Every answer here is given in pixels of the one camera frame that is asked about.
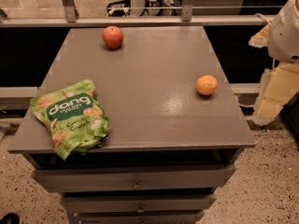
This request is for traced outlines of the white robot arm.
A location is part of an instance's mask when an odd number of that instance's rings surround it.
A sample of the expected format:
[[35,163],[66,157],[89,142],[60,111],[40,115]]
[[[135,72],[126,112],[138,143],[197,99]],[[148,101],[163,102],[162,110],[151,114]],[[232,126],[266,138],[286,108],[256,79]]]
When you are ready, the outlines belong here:
[[299,63],[299,0],[288,0],[273,19],[268,34],[268,54],[286,63]]

